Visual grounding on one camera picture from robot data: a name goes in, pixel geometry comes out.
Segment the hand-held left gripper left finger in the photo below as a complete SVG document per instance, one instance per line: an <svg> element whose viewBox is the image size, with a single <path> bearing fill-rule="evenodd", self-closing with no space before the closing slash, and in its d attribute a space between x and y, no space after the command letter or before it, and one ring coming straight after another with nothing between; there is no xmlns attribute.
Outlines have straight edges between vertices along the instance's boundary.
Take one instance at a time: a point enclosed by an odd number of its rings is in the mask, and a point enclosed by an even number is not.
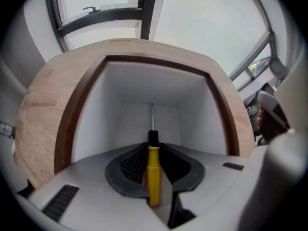
<svg viewBox="0 0 308 231"><path fill-rule="evenodd" d="M149 190L142 184L147 163L148 147L144 142L112 159L104 175L109 185L122 196L149 199Z"/></svg>

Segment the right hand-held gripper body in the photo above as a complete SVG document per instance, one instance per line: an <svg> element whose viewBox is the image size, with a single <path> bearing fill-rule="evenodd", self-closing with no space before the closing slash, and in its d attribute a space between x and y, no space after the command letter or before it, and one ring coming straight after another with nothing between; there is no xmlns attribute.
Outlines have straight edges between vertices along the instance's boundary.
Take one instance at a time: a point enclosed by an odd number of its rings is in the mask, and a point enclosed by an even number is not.
<svg viewBox="0 0 308 231"><path fill-rule="evenodd" d="M285 114L279 105L277 99L262 90L259 90L257 93L257 101L261 104L261 106L266 110L266 112L285 129L289 129L289 125Z"/></svg>

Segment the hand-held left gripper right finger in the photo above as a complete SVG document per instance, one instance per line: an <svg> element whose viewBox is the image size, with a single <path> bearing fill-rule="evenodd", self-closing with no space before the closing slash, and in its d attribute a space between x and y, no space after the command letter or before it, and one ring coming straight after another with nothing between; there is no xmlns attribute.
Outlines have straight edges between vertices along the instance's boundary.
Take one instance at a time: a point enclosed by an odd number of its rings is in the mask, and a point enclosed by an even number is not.
<svg viewBox="0 0 308 231"><path fill-rule="evenodd" d="M159 163L174 192L193 191L205 176L202 163L165 143L160 144Z"/></svg>

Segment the person's right hand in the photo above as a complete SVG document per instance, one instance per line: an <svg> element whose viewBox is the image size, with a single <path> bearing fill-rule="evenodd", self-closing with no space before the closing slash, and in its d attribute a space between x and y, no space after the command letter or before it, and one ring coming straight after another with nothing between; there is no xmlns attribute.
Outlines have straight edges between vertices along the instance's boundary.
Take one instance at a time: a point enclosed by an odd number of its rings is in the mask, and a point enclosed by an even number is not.
<svg viewBox="0 0 308 231"><path fill-rule="evenodd" d="M260 130L260 127L262 125L264 111L265 111L264 109L261 109L258 112L258 118L257 118L257 128L258 128L258 130Z"/></svg>

